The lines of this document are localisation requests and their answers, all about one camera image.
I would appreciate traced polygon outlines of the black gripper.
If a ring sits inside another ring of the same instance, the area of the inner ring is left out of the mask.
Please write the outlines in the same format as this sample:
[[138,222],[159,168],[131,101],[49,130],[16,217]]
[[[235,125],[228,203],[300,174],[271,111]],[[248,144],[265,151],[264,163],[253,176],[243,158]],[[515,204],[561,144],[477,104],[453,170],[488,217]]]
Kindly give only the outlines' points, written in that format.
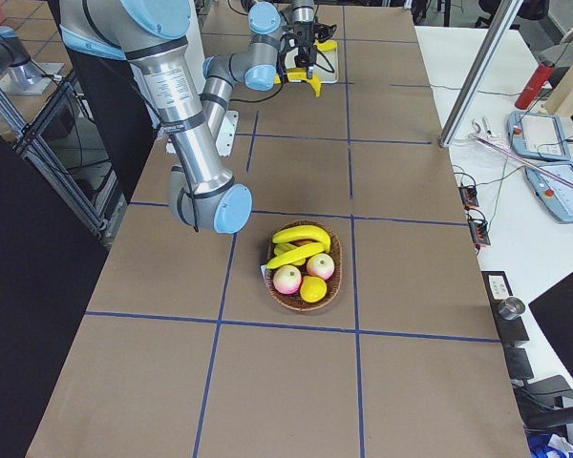
[[312,46],[315,42],[315,27],[317,21],[311,22],[293,22],[291,30],[294,35],[296,46]]
[[309,46],[298,46],[294,55],[294,63],[297,68],[306,69],[307,78],[314,76],[314,67],[311,65]]

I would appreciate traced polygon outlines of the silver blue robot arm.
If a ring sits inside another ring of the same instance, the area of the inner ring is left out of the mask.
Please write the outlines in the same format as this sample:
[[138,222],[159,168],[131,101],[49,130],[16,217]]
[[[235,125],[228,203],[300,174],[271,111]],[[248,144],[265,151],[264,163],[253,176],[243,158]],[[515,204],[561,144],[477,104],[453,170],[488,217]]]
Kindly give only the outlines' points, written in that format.
[[314,4],[293,1],[279,10],[255,1],[247,13],[251,40],[244,52],[207,58],[198,91],[186,51],[197,23],[190,1],[62,1],[64,44],[73,51],[125,60],[138,69],[144,101],[169,135],[179,164],[171,170],[168,200],[173,215],[195,229],[234,234],[252,210],[250,190],[221,162],[216,140],[231,93],[242,83],[255,91],[273,87],[287,31],[314,38]]
[[314,43],[314,2],[312,0],[292,1],[290,19],[297,46],[311,46]]

